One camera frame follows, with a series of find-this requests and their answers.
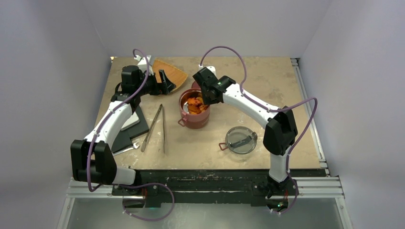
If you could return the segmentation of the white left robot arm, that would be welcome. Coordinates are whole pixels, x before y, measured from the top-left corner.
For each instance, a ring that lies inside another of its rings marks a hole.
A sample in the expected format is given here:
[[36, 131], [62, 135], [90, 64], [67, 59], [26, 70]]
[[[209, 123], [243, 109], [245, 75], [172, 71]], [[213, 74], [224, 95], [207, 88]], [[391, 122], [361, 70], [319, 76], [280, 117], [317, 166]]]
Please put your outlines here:
[[124, 123], [132, 116], [143, 95], [166, 95], [176, 85], [165, 71], [158, 71], [160, 81], [154, 73], [148, 73], [138, 66], [122, 68], [121, 82], [115, 87], [108, 110], [93, 131], [82, 140], [74, 140], [70, 146], [73, 178], [76, 181], [99, 185], [124, 185], [130, 195], [142, 190], [136, 170], [118, 167], [111, 147]]

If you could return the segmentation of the glass lid with red clasp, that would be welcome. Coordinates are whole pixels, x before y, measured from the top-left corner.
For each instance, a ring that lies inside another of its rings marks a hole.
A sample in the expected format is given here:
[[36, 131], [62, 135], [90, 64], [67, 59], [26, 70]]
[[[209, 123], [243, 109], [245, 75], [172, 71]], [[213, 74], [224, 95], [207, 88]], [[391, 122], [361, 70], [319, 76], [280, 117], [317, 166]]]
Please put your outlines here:
[[235, 154], [251, 153], [257, 145], [257, 134], [245, 126], [235, 126], [225, 135], [225, 141], [218, 144], [221, 151], [229, 149]]

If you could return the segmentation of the orange fried chicken wing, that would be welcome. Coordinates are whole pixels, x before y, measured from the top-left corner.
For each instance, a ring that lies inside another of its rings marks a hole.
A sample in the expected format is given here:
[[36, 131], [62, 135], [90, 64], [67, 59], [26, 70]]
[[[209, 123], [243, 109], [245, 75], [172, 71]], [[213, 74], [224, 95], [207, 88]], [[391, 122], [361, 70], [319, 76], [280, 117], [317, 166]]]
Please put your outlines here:
[[205, 112], [208, 109], [201, 97], [190, 97], [187, 99], [188, 113], [192, 115], [198, 115]]

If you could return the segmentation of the dark red steel lunch pot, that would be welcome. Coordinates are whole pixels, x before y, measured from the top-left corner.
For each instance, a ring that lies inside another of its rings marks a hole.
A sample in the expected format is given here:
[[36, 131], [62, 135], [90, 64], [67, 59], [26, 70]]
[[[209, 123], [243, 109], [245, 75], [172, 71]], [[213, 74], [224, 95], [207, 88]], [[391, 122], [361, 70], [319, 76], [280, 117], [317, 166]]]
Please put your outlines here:
[[188, 120], [185, 126], [189, 129], [201, 129], [207, 125], [208, 121], [209, 121], [209, 118], [206, 118], [204, 120], [199, 120], [199, 121]]

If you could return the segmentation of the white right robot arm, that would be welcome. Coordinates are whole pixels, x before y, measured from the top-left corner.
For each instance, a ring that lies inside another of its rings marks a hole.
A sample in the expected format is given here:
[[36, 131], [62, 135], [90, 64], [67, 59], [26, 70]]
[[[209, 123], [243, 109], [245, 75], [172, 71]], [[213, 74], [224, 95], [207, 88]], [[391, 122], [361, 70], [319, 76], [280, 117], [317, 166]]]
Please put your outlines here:
[[217, 78], [212, 67], [199, 66], [194, 80], [202, 91], [203, 101], [208, 104], [224, 103], [231, 105], [253, 120], [265, 131], [263, 145], [270, 152], [268, 188], [280, 194], [287, 188], [289, 174], [288, 156], [293, 149], [298, 129], [292, 110], [285, 106], [278, 108], [260, 100], [228, 76]]

